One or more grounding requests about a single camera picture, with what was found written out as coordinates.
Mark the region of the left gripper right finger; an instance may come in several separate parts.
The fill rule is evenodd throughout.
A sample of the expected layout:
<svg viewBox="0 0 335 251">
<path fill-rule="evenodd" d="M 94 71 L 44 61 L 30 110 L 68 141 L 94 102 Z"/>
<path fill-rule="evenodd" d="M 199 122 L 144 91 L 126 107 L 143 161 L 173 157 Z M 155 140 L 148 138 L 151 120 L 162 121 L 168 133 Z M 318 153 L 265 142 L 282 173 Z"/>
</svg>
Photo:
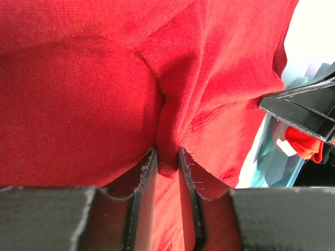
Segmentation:
<svg viewBox="0 0 335 251">
<path fill-rule="evenodd" d="M 178 171 L 186 250 L 334 250 L 334 188 L 233 189 L 183 147 Z"/>
</svg>

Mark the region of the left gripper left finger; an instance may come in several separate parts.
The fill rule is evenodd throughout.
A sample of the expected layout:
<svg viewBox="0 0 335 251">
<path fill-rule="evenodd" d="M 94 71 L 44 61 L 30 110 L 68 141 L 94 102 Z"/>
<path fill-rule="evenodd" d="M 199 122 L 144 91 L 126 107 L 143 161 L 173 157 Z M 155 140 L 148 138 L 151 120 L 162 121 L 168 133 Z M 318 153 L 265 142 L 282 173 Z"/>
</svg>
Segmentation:
<svg viewBox="0 0 335 251">
<path fill-rule="evenodd" d="M 157 152 L 104 188 L 1 188 L 1 250 L 149 250 Z"/>
</svg>

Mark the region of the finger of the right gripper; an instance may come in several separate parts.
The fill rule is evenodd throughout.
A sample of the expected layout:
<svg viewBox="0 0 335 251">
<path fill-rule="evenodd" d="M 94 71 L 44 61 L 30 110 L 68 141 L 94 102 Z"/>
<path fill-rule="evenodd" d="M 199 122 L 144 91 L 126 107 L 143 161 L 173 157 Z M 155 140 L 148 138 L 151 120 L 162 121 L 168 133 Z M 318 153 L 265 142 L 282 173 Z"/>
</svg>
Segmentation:
<svg viewBox="0 0 335 251">
<path fill-rule="evenodd" d="M 313 138 L 334 143 L 334 78 L 264 96 L 259 108 Z"/>
<path fill-rule="evenodd" d="M 322 63 L 320 68 L 317 70 L 312 81 L 317 82 L 322 79 L 331 78 L 331 75 L 334 73 L 334 62 L 332 64 Z"/>
</svg>

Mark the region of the dark red t-shirt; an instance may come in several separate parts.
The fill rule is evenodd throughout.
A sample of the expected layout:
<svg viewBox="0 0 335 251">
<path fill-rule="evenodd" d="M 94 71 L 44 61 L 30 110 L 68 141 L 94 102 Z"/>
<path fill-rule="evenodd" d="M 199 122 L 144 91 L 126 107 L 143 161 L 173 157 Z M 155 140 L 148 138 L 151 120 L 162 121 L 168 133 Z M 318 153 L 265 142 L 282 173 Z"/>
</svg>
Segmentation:
<svg viewBox="0 0 335 251">
<path fill-rule="evenodd" d="M 1 1 L 1 185 L 105 186 L 158 151 L 152 250 L 183 250 L 179 147 L 234 187 L 296 1 Z"/>
</svg>

